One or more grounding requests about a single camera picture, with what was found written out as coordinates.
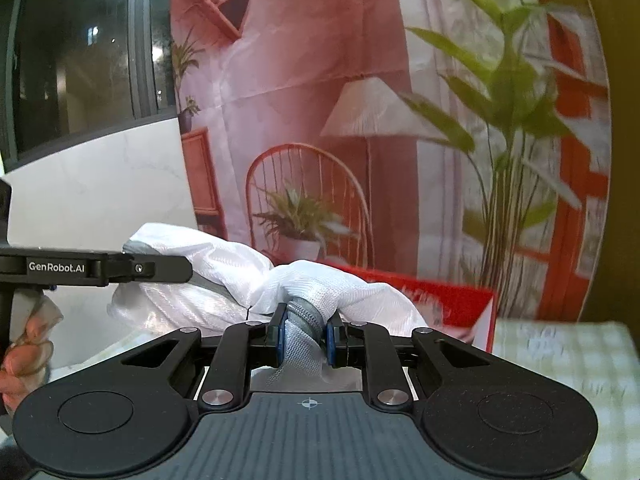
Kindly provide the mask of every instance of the lampshade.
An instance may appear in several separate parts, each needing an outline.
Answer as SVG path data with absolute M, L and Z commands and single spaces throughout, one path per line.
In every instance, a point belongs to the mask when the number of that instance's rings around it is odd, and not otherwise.
M 352 81 L 342 88 L 320 135 L 409 136 L 420 140 L 447 140 L 377 77 Z

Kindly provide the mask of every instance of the window pane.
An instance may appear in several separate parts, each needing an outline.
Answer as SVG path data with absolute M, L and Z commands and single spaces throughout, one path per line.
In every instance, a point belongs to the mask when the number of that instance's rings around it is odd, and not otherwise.
M 170 0 L 151 0 L 151 43 L 158 109 L 175 106 L 171 66 Z
M 6 130 L 6 93 L 11 90 L 4 87 L 6 74 L 6 51 L 9 41 L 9 24 L 14 9 L 14 0 L 0 0 L 0 152 L 4 160 L 9 159 L 9 141 Z
M 15 48 L 19 153 L 132 120 L 127 0 L 22 0 Z

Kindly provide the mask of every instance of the gray ribbed panel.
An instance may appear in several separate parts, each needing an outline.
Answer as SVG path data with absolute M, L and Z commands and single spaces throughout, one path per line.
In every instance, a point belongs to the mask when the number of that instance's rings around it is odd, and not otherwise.
M 307 399 L 319 404 L 302 405 Z M 33 480 L 55 477 L 37 473 Z M 361 394 L 254 394 L 207 415 L 178 453 L 131 480 L 477 480 L 441 459 L 411 420 Z M 563 480 L 577 480 L 567 475 Z

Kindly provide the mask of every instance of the printed backdrop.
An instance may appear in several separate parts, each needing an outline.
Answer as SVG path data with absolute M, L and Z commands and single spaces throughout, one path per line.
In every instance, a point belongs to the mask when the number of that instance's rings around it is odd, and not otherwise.
M 577 319 L 610 168 L 588 0 L 172 0 L 201 229 Z

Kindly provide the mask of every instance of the silver screw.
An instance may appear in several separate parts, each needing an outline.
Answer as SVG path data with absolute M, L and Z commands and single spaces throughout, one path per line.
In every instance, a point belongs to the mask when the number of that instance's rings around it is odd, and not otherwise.
M 409 395 L 402 390 L 392 388 L 390 390 L 383 390 L 380 392 L 378 394 L 378 400 L 387 406 L 399 406 L 409 400 Z
M 211 406 L 224 406 L 234 400 L 234 394 L 227 390 L 209 390 L 202 394 L 202 402 Z

